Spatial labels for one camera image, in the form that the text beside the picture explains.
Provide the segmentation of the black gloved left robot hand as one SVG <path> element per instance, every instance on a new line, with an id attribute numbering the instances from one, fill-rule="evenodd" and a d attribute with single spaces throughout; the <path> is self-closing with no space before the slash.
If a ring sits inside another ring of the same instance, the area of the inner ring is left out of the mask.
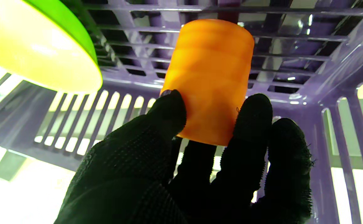
<path id="1" fill-rule="evenodd" d="M 176 166 L 187 112 L 166 90 L 147 114 L 90 149 L 71 180 L 55 224 L 304 224 L 312 214 L 305 135 L 275 122 L 266 95 L 237 109 L 220 171 L 216 146 L 189 140 Z"/>

